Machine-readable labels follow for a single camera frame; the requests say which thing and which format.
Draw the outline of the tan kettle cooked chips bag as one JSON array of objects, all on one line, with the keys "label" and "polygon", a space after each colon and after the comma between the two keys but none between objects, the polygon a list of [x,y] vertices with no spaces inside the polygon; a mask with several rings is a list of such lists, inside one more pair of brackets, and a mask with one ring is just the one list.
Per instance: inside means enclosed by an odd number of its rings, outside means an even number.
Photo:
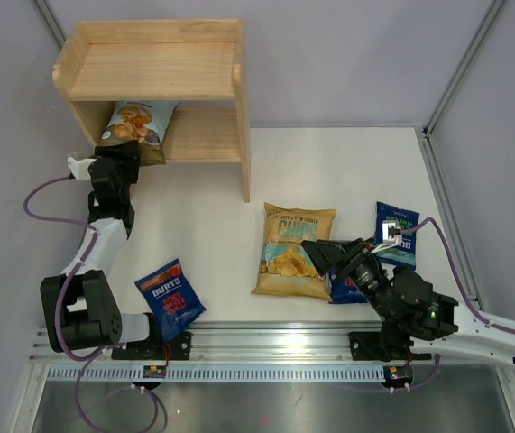
[{"label": "tan kettle cooked chips bag", "polygon": [[310,210],[264,205],[262,254],[254,295],[301,296],[329,301],[326,280],[302,247],[303,241],[327,240],[334,209]]}]

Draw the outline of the blue Burts spicy chilli bag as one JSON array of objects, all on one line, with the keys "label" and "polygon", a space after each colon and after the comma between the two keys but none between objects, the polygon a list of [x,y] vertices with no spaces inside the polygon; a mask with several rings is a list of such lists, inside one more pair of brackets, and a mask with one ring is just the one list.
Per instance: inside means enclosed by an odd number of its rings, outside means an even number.
[{"label": "blue Burts spicy chilli bag", "polygon": [[134,284],[155,316],[165,343],[185,332],[207,310],[184,275],[179,259]]}]

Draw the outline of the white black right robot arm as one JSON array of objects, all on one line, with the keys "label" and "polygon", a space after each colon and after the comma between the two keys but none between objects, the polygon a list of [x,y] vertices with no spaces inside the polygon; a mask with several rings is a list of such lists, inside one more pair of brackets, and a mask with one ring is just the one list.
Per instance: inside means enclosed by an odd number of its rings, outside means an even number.
[{"label": "white black right robot arm", "polygon": [[483,316],[463,302],[435,292],[433,285],[404,266],[389,275],[363,239],[304,241],[316,270],[347,280],[381,320],[377,331],[349,335],[355,361],[409,361],[431,355],[500,364],[515,372],[515,323]]}]

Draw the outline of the light blue cassava chips bag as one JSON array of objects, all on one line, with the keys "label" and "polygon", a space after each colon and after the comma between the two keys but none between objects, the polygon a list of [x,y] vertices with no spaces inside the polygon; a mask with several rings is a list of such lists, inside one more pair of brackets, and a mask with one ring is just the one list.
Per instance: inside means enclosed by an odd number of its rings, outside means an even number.
[{"label": "light blue cassava chips bag", "polygon": [[180,101],[117,101],[97,144],[112,146],[136,141],[142,166],[165,165],[163,142]]}]

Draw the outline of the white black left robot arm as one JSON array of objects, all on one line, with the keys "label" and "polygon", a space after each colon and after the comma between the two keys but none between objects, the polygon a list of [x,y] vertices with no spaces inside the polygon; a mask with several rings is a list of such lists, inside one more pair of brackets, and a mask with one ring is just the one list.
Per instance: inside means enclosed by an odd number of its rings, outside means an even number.
[{"label": "white black left robot arm", "polygon": [[85,236],[71,263],[41,282],[45,325],[53,351],[114,347],[118,359],[152,359],[163,337],[151,313],[123,313],[107,275],[134,225],[130,189],[141,164],[138,142],[98,146],[86,159],[69,157],[69,178],[90,183]]}]

